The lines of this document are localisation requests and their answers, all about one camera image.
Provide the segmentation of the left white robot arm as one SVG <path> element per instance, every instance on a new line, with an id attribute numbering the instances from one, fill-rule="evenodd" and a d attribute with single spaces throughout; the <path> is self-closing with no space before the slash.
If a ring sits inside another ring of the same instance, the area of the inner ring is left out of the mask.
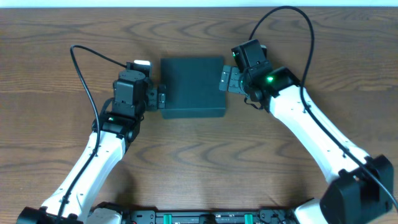
<path id="1" fill-rule="evenodd" d="M 113 83 L 114 96 L 106 101 L 93 123 L 83 154 L 59 188 L 40 208 L 26 207 L 18 223 L 124 223 L 127 215 L 115 208 L 93 208 L 107 176 L 139 134 L 149 107 L 152 65 L 135 60 Z"/>

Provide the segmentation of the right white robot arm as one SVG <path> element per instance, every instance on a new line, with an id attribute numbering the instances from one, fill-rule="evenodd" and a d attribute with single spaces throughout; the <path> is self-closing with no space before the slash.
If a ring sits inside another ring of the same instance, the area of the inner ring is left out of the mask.
<path id="1" fill-rule="evenodd" d="M 236 66 L 228 90 L 258 102 L 289 128 L 328 183 L 322 198 L 294 209 L 298 223 L 367 223 L 392 210 L 394 168 L 385 156 L 372 158 L 341 133 L 288 68 L 272 67 L 258 40 L 232 48 L 231 54 Z"/>

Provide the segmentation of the dark green box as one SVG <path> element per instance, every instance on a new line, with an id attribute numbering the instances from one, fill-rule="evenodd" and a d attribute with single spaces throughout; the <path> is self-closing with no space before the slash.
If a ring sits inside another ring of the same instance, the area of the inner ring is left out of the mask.
<path id="1" fill-rule="evenodd" d="M 160 60 L 165 86 L 165 119 L 220 118 L 226 113 L 226 93 L 219 90 L 223 57 L 175 57 Z"/>

